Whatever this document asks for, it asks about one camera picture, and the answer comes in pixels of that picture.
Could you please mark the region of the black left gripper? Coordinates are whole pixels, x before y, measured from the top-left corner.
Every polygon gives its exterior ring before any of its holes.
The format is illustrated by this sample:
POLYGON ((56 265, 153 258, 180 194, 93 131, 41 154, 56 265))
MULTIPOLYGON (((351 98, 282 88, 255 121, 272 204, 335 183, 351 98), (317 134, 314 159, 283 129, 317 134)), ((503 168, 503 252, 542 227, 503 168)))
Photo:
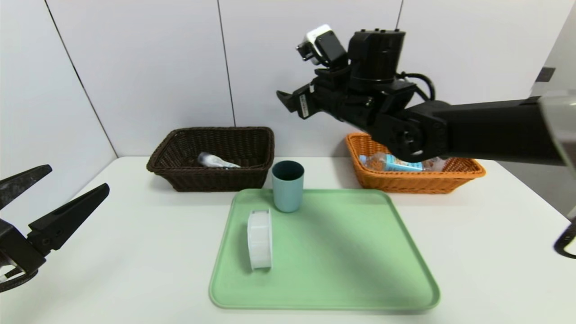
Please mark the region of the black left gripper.
MULTIPOLYGON (((50 165, 31 168, 0 181, 0 209, 52 172, 50 165)), ((27 238, 12 224, 0 220, 1 266, 15 266, 23 273, 37 271, 45 256, 59 250, 103 203, 110 193, 107 183, 69 201, 29 224, 27 238)))

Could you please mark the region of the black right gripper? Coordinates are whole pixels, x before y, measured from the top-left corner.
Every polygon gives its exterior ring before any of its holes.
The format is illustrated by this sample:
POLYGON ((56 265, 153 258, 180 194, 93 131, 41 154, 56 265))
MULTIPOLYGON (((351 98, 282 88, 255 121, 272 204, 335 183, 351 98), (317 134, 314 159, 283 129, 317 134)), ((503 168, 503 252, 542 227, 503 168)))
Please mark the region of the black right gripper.
POLYGON ((308 119, 316 113, 327 113, 337 120, 350 120, 354 106, 348 102, 343 82, 331 78, 314 78, 293 94, 277 90, 276 97, 290 112, 308 119))

